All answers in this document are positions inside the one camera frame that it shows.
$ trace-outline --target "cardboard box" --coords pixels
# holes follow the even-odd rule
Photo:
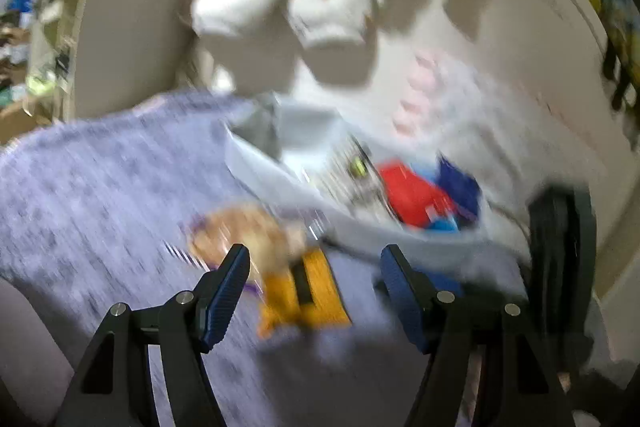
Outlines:
[[[49,121],[46,118],[25,113],[22,101],[14,102],[0,110],[0,145],[6,145],[12,139],[47,124]]]

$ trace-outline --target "red object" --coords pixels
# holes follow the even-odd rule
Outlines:
[[[428,227],[431,221],[453,214],[455,204],[449,195],[404,165],[395,161],[378,168],[385,182],[386,197],[403,223]]]

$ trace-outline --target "clear plastic bag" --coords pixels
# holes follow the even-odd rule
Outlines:
[[[286,271],[327,234],[326,218],[312,209],[266,208],[237,204],[198,216],[188,230],[191,255],[217,268],[234,243],[251,257],[248,283],[259,291],[262,277]]]

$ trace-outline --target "gray fabric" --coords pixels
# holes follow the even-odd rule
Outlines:
[[[199,272],[169,257],[180,224],[248,198],[224,165],[232,98],[174,94],[133,112],[29,135],[0,156],[0,275],[31,301],[73,366],[111,304],[164,303]],[[229,426],[402,425],[426,359],[373,292],[375,266],[329,259],[354,326],[256,338],[258,302],[244,295],[225,340],[204,357]],[[159,415],[172,423],[159,353]]]
[[[27,299],[3,279],[0,303],[3,391],[28,418],[48,425],[58,413],[73,370]],[[0,405],[0,410],[14,409],[4,400],[7,404],[9,408]]]

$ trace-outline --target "plastic bag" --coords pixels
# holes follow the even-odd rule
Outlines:
[[[318,168],[301,169],[298,177],[344,206],[354,217],[399,226],[366,146],[353,136],[338,142],[326,160],[319,158]]]
[[[328,223],[315,210],[268,209],[238,204],[198,217],[188,232],[191,255],[217,268],[235,243],[251,257],[248,282],[262,289],[262,277],[286,271],[324,237]]]

